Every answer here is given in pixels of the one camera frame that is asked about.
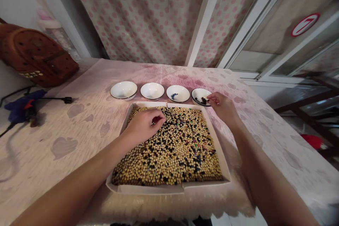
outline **glass door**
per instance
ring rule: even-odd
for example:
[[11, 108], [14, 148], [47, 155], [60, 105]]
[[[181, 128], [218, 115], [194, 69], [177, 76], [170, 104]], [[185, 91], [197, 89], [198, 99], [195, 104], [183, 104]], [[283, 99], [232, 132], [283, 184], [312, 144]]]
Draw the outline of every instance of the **glass door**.
[[[253, 18], [256, 3], [246, 19]], [[339, 68], [338, 61], [333, 60], [333, 54], [338, 52], [338, 9], [338, 0], [270, 0], [248, 33], [240, 40], [234, 38], [232, 43], [238, 43], [237, 49], [227, 62], [220, 61], [218, 67], [236, 71], [242, 78], [261, 81], [306, 77], [307, 70], [318, 70], [320, 66], [319, 71], [329, 66]], [[320, 16], [309, 30], [297, 37], [291, 35], [300, 21], [315, 13]], [[280, 80], [298, 83], [295, 78]]]

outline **pink tablecloth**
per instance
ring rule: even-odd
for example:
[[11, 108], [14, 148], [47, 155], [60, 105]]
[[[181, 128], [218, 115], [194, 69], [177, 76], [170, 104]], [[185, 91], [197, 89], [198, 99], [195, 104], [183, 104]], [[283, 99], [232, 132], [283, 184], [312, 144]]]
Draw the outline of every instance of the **pink tablecloth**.
[[[338, 171], [232, 71], [101, 59], [58, 93], [76, 98], [73, 104], [51, 101], [40, 110], [41, 127], [18, 127], [7, 142], [1, 140], [0, 173], [3, 178], [10, 177], [0, 183], [0, 225], [8, 225], [29, 204], [118, 136], [130, 103], [145, 100], [140, 92], [128, 102], [115, 100], [109, 94], [114, 84], [126, 80], [138, 84], [139, 90], [144, 83], [158, 82], [165, 89], [179, 84], [190, 91], [202, 87], [227, 95], [234, 100], [255, 140], [308, 206], [325, 210], [327, 205], [339, 202]], [[167, 101], [166, 95], [161, 100]], [[230, 184], [200, 193], [187, 190], [184, 195], [165, 196], [114, 194], [103, 185], [83, 222], [193, 219], [198, 215], [210, 217], [212, 213], [218, 217], [223, 212], [253, 216], [254, 207], [233, 136], [213, 109], [207, 111], [230, 168]]]

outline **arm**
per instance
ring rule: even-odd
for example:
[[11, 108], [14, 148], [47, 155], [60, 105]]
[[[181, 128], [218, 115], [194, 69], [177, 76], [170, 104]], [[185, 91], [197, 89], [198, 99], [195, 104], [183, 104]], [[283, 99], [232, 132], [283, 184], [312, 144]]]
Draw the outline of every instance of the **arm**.
[[319, 225], [291, 184], [253, 139], [233, 101], [218, 92], [207, 98], [234, 136], [243, 172], [268, 225]]
[[165, 121], [160, 110], [139, 112], [122, 135], [40, 197], [11, 225], [76, 225], [97, 189], [119, 161], [152, 137]]

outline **polka dot curtain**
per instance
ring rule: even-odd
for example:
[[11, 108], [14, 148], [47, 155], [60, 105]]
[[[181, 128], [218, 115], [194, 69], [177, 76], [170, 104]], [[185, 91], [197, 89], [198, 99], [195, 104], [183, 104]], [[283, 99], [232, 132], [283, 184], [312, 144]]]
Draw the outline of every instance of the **polka dot curtain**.
[[202, 0], [81, 0], [114, 60], [183, 65]]
[[195, 67], [215, 67], [254, 0], [217, 0]]

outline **hand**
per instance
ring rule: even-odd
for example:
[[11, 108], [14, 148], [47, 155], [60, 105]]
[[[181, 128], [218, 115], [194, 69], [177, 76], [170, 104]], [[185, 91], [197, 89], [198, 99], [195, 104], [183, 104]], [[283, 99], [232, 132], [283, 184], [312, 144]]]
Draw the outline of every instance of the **hand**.
[[217, 116], [229, 127], [232, 128], [241, 123], [236, 107], [231, 99], [219, 92], [207, 96], [209, 104], [212, 106]]
[[122, 133], [132, 139], [133, 147], [152, 137], [165, 123], [166, 118], [161, 110], [149, 108], [137, 113]]

